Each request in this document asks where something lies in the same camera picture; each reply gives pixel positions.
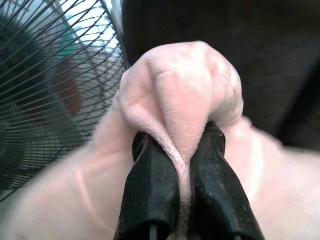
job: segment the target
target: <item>electric fan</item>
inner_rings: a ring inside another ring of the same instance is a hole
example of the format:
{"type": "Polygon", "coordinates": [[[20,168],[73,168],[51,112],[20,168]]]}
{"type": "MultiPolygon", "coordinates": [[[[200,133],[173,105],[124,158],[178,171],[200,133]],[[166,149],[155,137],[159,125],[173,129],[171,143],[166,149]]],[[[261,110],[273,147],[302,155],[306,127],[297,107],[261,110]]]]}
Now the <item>electric fan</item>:
{"type": "Polygon", "coordinates": [[[116,3],[0,2],[0,193],[91,139],[126,69],[116,3]]]}

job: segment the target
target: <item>metal wire grille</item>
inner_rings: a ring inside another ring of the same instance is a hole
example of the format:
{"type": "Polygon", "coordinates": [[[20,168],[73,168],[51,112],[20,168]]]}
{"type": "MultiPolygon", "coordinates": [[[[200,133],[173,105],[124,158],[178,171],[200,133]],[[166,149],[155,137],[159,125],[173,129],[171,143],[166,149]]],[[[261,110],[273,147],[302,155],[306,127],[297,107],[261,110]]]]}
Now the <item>metal wire grille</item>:
{"type": "Polygon", "coordinates": [[[0,3],[0,190],[91,139],[125,71],[101,0],[0,3]]]}

